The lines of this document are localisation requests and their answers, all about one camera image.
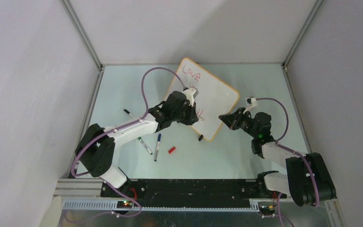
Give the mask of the orange framed whiteboard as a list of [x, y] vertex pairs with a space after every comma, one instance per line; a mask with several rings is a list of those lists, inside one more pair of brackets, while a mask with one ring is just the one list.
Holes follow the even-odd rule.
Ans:
[[223, 125], [218, 117], [232, 111], [240, 99], [239, 92], [189, 58], [182, 59], [176, 73], [185, 87], [199, 92], [194, 98], [199, 121], [192, 128], [212, 141]]

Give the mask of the blue whiteboard marker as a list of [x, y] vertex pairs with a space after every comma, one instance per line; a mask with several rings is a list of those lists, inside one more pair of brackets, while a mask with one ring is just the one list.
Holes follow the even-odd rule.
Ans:
[[160, 147], [160, 142], [161, 142], [161, 136], [162, 134], [159, 133], [158, 137], [157, 137], [157, 143], [156, 143], [156, 149], [155, 149], [155, 153], [154, 153], [154, 161], [157, 161], [157, 157], [158, 157], [158, 153], [159, 153], [159, 147]]

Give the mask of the red marker cap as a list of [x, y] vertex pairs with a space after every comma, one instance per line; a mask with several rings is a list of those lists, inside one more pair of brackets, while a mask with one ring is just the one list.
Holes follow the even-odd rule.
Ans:
[[174, 152], [176, 150], [176, 147], [172, 147], [171, 149], [168, 150], [168, 153], [171, 154], [172, 152]]

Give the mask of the green whiteboard marker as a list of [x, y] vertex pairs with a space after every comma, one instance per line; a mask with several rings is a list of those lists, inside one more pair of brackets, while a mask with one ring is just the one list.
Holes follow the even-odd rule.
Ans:
[[145, 141], [141, 138], [141, 137], [138, 137], [138, 140], [139, 142], [142, 144], [142, 146], [147, 150], [147, 152], [150, 154], [150, 155], [153, 155], [153, 152], [152, 150], [148, 147], [148, 145], [145, 143]]

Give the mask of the black whiteboard marker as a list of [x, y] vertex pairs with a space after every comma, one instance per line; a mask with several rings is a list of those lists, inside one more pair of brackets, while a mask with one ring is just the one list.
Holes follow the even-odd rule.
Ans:
[[127, 109], [123, 109], [123, 111], [126, 113], [126, 114], [128, 114], [131, 118], [133, 118], [133, 119], [135, 119], [136, 118], [136, 116], [135, 115], [133, 115], [129, 110], [127, 110]]

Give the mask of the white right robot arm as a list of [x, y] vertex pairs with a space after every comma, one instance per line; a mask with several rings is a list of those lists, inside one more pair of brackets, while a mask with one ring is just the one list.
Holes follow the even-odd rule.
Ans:
[[252, 137], [251, 149], [260, 158], [271, 160], [286, 170], [286, 174], [270, 171], [256, 184], [256, 192], [267, 198], [281, 192], [296, 205], [316, 206], [337, 197], [337, 191], [321, 154], [303, 154], [292, 150], [271, 135], [271, 116], [259, 112], [251, 116], [245, 108], [223, 114], [219, 119], [231, 130], [243, 130]]

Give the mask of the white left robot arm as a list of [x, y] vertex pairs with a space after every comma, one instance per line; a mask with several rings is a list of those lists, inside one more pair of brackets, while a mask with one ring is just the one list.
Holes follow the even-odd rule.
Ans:
[[112, 164], [116, 149], [138, 137], [166, 129], [173, 122], [188, 126], [198, 122], [194, 101], [198, 93], [195, 88], [173, 91], [165, 101], [150, 108], [141, 118], [121, 126], [89, 126], [75, 150], [76, 159], [92, 177], [101, 178], [111, 185], [112, 191], [119, 197], [127, 196], [130, 192], [129, 179]]

